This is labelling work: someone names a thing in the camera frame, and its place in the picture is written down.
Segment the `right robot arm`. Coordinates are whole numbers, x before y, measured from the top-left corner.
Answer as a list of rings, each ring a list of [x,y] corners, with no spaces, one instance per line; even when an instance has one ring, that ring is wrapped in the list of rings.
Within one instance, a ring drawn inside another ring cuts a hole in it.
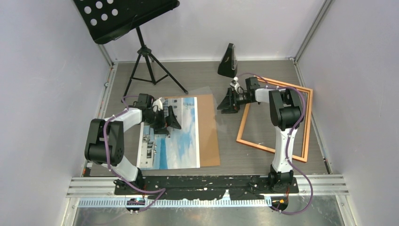
[[[293,146],[299,125],[305,117],[304,97],[293,87],[262,87],[256,77],[245,79],[245,89],[238,80],[238,77],[233,77],[217,109],[222,114],[230,114],[237,113],[244,104],[269,104],[270,119],[276,130],[276,146],[267,185],[274,193],[281,193],[294,181]]]

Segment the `building and sky photo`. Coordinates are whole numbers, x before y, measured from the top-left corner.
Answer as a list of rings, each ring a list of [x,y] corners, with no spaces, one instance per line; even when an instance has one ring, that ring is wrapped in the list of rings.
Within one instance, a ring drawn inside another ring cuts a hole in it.
[[[148,123],[141,123],[136,165],[141,170],[190,169],[200,167],[198,101],[196,97],[166,98],[181,129],[167,127],[169,135],[155,135]]]

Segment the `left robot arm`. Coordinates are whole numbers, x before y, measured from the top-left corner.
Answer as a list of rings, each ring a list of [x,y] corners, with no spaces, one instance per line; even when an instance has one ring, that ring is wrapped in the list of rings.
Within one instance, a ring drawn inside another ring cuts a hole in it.
[[[173,108],[164,113],[163,98],[140,93],[131,105],[106,119],[92,119],[84,151],[87,161],[104,166],[126,184],[133,195],[145,193],[141,170],[124,155],[124,133],[135,125],[147,123],[155,132],[166,133],[168,128],[181,129]]]

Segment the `orange wooden picture frame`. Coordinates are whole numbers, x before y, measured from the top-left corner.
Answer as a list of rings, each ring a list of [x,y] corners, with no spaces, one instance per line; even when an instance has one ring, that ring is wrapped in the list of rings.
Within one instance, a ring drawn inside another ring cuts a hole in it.
[[[257,78],[259,82],[262,83],[267,83],[269,85],[274,85],[274,86],[278,86],[279,88],[281,87],[294,87],[296,88],[298,91],[303,92],[307,95],[306,98],[306,113],[305,113],[305,117],[304,117],[304,132],[303,132],[303,143],[302,143],[302,151],[301,151],[301,155],[293,155],[293,160],[296,161],[300,161],[303,163],[306,163],[308,160],[308,149],[309,149],[309,139],[310,139],[310,127],[311,127],[311,114],[312,114],[312,98],[313,98],[313,90],[310,88],[306,88],[306,87],[302,87],[299,85],[294,85],[291,83],[287,83],[287,82],[282,82],[282,81],[278,81],[278,80],[274,80],[274,79],[269,79],[269,78],[265,78],[265,77],[258,77]],[[246,104],[245,105],[245,109],[244,109],[244,113],[241,119],[241,123],[240,123],[240,127],[239,127],[239,131],[237,134],[237,138],[236,138],[236,142],[242,145],[246,145],[252,148],[256,148],[258,150],[262,150],[262,151],[266,151],[269,153],[275,153],[275,149],[270,148],[270,147],[266,147],[263,146],[261,144],[256,144],[250,141],[246,141],[244,139],[242,139],[242,135],[245,129],[245,125],[247,122],[247,115],[249,113],[249,109],[250,109],[250,104]]]

